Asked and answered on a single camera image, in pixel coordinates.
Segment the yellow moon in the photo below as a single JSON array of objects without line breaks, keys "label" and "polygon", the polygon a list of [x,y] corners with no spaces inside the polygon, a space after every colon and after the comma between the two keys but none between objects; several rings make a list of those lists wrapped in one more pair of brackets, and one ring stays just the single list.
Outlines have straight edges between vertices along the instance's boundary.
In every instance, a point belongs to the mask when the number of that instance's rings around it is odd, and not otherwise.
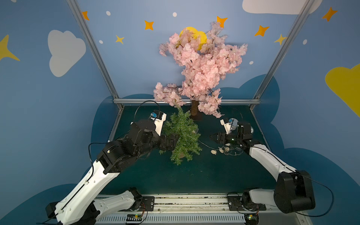
[{"label": "yellow moon", "polygon": [[206,36],[205,32],[203,32],[203,31],[198,31],[198,30],[195,29],[194,27],[187,27],[186,29],[188,29],[189,31],[192,31],[192,32],[194,33],[194,34],[193,34],[193,37],[194,37],[194,38],[198,38],[198,36],[200,35],[200,44],[199,44],[199,48],[198,48],[198,50],[200,50],[200,49],[201,49],[201,46],[202,46],[203,44],[205,44],[206,41],[207,41],[207,36]]}]

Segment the black cable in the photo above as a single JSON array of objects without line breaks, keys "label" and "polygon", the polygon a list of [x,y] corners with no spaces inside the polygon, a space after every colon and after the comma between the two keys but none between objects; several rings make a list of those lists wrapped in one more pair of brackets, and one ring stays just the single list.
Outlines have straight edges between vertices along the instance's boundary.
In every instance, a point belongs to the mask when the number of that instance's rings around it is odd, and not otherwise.
[{"label": "black cable", "polygon": [[87,147],[88,151],[89,151],[89,158],[90,158],[90,164],[91,164],[91,167],[92,167],[92,172],[91,172],[91,176],[89,177],[89,179],[87,181],[90,180],[90,178],[94,175],[94,164],[93,164],[93,160],[91,159],[91,152],[90,152],[90,146],[92,144],[107,144],[108,142],[93,142],[93,143],[90,143],[89,146]]},{"label": "black cable", "polygon": [[[239,198],[241,198],[241,196],[239,195],[239,193],[237,193],[237,192],[229,192],[229,193],[226,194],[226,198],[227,198],[227,199],[228,199],[228,197],[229,197],[229,194],[237,194],[237,195],[239,196]],[[257,210],[251,211],[251,210],[245,208],[244,206],[238,206],[238,207],[236,207],[236,211],[237,211],[238,213],[241,213],[241,212],[239,212],[239,210],[238,210],[239,207],[242,207],[243,209],[246,209],[246,210],[248,210],[248,211],[250,211],[250,212],[256,212],[256,211],[257,211]]]},{"label": "black cable", "polygon": [[[306,176],[304,176],[304,175],[302,175],[302,174],[300,174],[300,173],[298,173],[298,172],[295,172],[295,173],[298,174],[298,175],[300,175],[300,176],[302,176],[302,177],[306,177]],[[300,215],[303,215],[303,216],[308,216],[308,217],[321,217],[321,216],[325,216],[326,214],[328,214],[328,213],[330,212],[331,208],[333,207],[333,204],[334,204],[334,193],[333,193],[333,191],[332,191],[330,188],[328,188],[327,186],[323,185],[322,183],[319,183],[319,182],[317,182],[316,180],[311,179],[310,177],[306,177],[306,178],[308,178],[309,180],[312,180],[312,181],[315,182],[315,183],[320,184],[321,186],[326,187],[326,188],[331,192],[331,197],[332,197],[332,199],[331,199],[331,204],[330,204],[329,209],[328,209],[325,213],[323,213],[323,214],[321,214],[321,215],[311,216],[311,215],[305,215],[305,214],[302,214],[302,213],[299,213],[299,212],[296,212],[296,213],[297,213],[297,214],[300,214]]]},{"label": "black cable", "polygon": [[[280,160],[278,160],[277,157],[275,157],[275,156],[274,156],[272,153],[270,153],[269,151],[267,151],[267,150],[265,150],[265,149],[262,149],[262,148],[259,148],[259,147],[256,147],[256,146],[253,146],[253,147],[254,147],[254,148],[261,149],[261,150],[269,153],[269,154],[272,155],[277,161],[279,161],[283,166],[285,166]],[[294,172],[294,173],[296,173],[296,174],[298,174],[298,175],[300,175],[300,176],[302,176],[302,177],[308,178],[309,180],[312,180],[313,182],[320,184],[321,186],[324,186],[325,188],[327,188],[327,189],[331,192],[331,197],[332,197],[332,199],[331,199],[331,204],[330,204],[329,209],[328,209],[325,213],[323,213],[323,214],[321,214],[321,215],[315,215],[315,216],[305,215],[305,214],[302,214],[302,213],[299,213],[299,212],[296,212],[296,213],[297,213],[297,214],[300,214],[300,215],[303,215],[303,216],[308,216],[308,217],[321,217],[321,216],[325,216],[326,214],[328,214],[328,213],[330,212],[331,208],[333,207],[333,204],[334,204],[334,193],[333,193],[333,191],[332,191],[330,188],[328,188],[327,186],[323,185],[322,183],[317,182],[316,180],[313,180],[313,179],[311,179],[310,177],[304,176],[304,175],[302,175],[302,174],[299,173],[299,172],[295,172],[295,171],[289,169],[287,166],[285,166],[285,167],[286,167],[288,170],[290,170],[291,172]]]},{"label": "black cable", "polygon": [[231,121],[231,125],[230,125],[230,130],[229,130],[229,134],[231,133],[231,129],[233,127],[233,122],[234,122],[235,118],[233,118],[233,121]]},{"label": "black cable", "polygon": [[145,219],[143,221],[141,221],[140,223],[138,223],[138,225],[140,225],[142,222],[144,222],[146,220],[146,218],[148,217],[148,210],[146,209],[146,206],[144,204],[144,208],[146,210],[146,216],[145,216]]},{"label": "black cable", "polygon": [[243,115],[241,114],[240,110],[238,110],[237,108],[232,108],[232,110],[233,110],[233,109],[237,110],[237,111],[240,113],[240,115],[241,115],[241,120],[244,121]]},{"label": "black cable", "polygon": [[151,152],[149,152],[148,155],[145,158],[138,158],[138,159],[147,159],[150,156],[150,153]]},{"label": "black cable", "polygon": [[57,215],[58,215],[58,213],[57,213],[55,216],[53,216],[53,217],[51,217],[50,219],[48,219],[47,221],[37,222],[36,224],[46,224],[46,222],[48,222],[48,221],[51,220],[51,219],[54,219]]},{"label": "black cable", "polygon": [[160,105],[159,105],[157,102],[153,101],[153,100],[147,100],[147,101],[144,101],[143,103],[141,103],[141,104],[139,105],[139,107],[136,109],[135,114],[134,114],[134,121],[133,121],[133,122],[135,122],[135,116],[136,116],[136,113],[138,112],[138,109],[139,109],[140,106],[141,106],[142,104],[144,104],[145,102],[154,102],[154,103],[156,103],[156,104],[158,105],[158,107],[159,107],[159,113],[156,115],[156,118],[158,118],[158,116],[160,115]]}]

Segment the aluminum frame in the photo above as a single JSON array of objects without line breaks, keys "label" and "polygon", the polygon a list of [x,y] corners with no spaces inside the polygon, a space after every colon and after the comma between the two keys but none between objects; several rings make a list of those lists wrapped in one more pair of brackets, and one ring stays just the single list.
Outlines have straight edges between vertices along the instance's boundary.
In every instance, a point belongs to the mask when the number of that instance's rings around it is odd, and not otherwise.
[{"label": "aluminum frame", "polygon": [[85,38],[87,44],[89,45],[91,53],[93,54],[94,59],[100,69],[100,72],[103,75],[105,82],[109,87],[111,95],[113,96],[113,98],[119,98],[119,95],[117,94],[114,83],[111,80],[109,71],[107,70],[105,63],[100,55],[100,52],[95,44],[95,41],[90,32],[90,29],[87,26],[87,23],[86,23],[84,17],[82,16],[82,12],[81,12],[81,9],[80,9],[80,6],[79,6],[77,0],[66,0],[66,1],[72,11],[72,14],[74,15],[74,17],[76,19],[77,24],[80,27],[82,34],[84,35],[84,38]]},{"label": "aluminum frame", "polygon": [[[315,2],[315,0],[307,0],[304,3],[304,6],[302,7],[299,15],[296,17],[296,20],[293,24],[293,26],[291,27],[287,38],[285,39],[285,42],[283,43],[283,45],[280,47],[280,50],[278,52],[278,54],[276,55],[272,65],[270,66],[268,72],[266,73],[264,79],[262,80],[258,90],[256,91],[253,99],[260,99],[261,95],[264,93],[266,87],[268,86],[271,78],[274,76],[276,70],[278,69],[278,67],[280,66],[280,63],[282,62],[282,60],[284,59],[287,51],[289,50],[291,44],[294,42],[297,34],[299,33],[300,29],[302,28],[302,26],[304,25],[307,17],[309,16],[309,12],[310,9],[313,5],[313,3]],[[252,104],[250,106],[250,109],[254,109],[255,105]]]},{"label": "aluminum frame", "polygon": [[[113,195],[98,195],[98,199],[112,197]],[[154,210],[148,212],[144,224],[243,224],[244,214],[253,214],[250,211],[230,211],[228,207],[227,194],[143,194],[143,196],[154,196]],[[120,211],[99,219],[96,224],[125,224],[139,223],[127,221],[127,214],[131,211]],[[278,224],[278,220],[291,217],[290,224],[312,225],[306,217],[298,214],[282,213],[276,206],[266,205],[266,211],[259,212],[263,218],[260,224]]]},{"label": "aluminum frame", "polygon": [[119,122],[120,122],[120,119],[121,119],[121,116],[122,116],[122,112],[123,112],[123,111],[124,111],[124,108],[121,106],[121,108],[119,108],[118,114],[117,114],[117,116],[116,116],[116,119],[115,119],[113,128],[111,129],[110,136],[109,136],[109,139],[108,139],[109,141],[113,141],[113,140],[114,140],[115,133],[116,133],[117,127],[118,127],[118,125],[119,125]]},{"label": "aluminum frame", "polygon": [[[142,98],[115,98],[115,104],[141,104],[146,100],[153,100],[157,103],[165,104],[163,101],[156,101],[155,99],[142,99]],[[186,104],[191,104],[190,99],[184,99]],[[249,104],[260,104],[260,99],[222,99],[222,105],[249,105]]]},{"label": "aluminum frame", "polygon": [[252,116],[253,116],[254,119],[255,119],[255,122],[256,122],[257,127],[259,128],[259,130],[260,130],[260,132],[261,132],[262,138],[264,138],[264,141],[265,141],[265,144],[266,144],[266,146],[267,146],[267,149],[268,149],[269,151],[271,151],[270,146],[269,146],[269,144],[268,144],[268,142],[267,142],[267,140],[266,140],[266,138],[265,138],[264,133],[262,132],[262,129],[261,129],[261,127],[260,127],[259,122],[258,122],[257,119],[256,119],[256,116],[255,116],[254,112],[253,112],[252,110],[250,110],[250,111],[251,111]]}]

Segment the yellow cloud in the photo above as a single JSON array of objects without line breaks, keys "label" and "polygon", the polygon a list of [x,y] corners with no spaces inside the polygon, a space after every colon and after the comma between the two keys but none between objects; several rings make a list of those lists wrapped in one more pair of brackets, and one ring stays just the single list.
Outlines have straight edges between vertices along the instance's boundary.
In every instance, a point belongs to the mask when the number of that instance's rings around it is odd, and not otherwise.
[{"label": "yellow cloud", "polygon": [[330,70],[325,82],[360,117],[360,64],[352,69],[336,67]]},{"label": "yellow cloud", "polygon": [[205,32],[203,31],[198,31],[197,29],[195,29],[194,27],[187,27],[186,29],[188,29],[189,31],[192,31],[194,34],[193,34],[193,37],[194,38],[198,38],[198,36],[200,35],[200,44],[199,44],[199,48],[198,50],[201,49],[201,46],[203,44],[206,43],[206,40],[207,40],[207,36],[205,34]]}]

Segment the orange star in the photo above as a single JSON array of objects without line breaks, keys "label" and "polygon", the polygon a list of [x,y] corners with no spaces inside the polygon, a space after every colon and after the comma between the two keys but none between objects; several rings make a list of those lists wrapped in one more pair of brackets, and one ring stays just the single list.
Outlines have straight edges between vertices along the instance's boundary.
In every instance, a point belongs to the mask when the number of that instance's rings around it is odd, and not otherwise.
[{"label": "orange star", "polygon": [[145,26],[145,29],[146,29],[146,30],[147,30],[147,29],[150,29],[150,30],[153,31],[153,30],[154,30],[154,29],[153,29],[153,23],[154,23],[154,22],[148,22],[148,21],[145,20],[145,25],[146,25],[146,26]]},{"label": "orange star", "polygon": [[265,31],[266,31],[268,28],[269,28],[269,27],[262,27],[262,26],[260,26],[260,27],[259,27],[259,31],[258,31],[254,36],[261,35],[261,36],[264,37]]},{"label": "orange star", "polygon": [[220,17],[217,17],[217,22],[220,22],[220,27],[224,28],[224,23],[227,18],[221,19]]},{"label": "orange star", "polygon": [[331,19],[331,17],[332,17],[335,13],[337,13],[337,11],[334,11],[334,10],[330,7],[328,13],[325,14],[325,16],[322,17],[322,19],[326,19],[326,20],[329,22],[329,20]]},{"label": "orange star", "polygon": [[83,16],[84,16],[84,18],[85,18],[86,20],[89,20],[89,17],[87,16],[87,11],[82,12],[82,14],[83,14]]}]

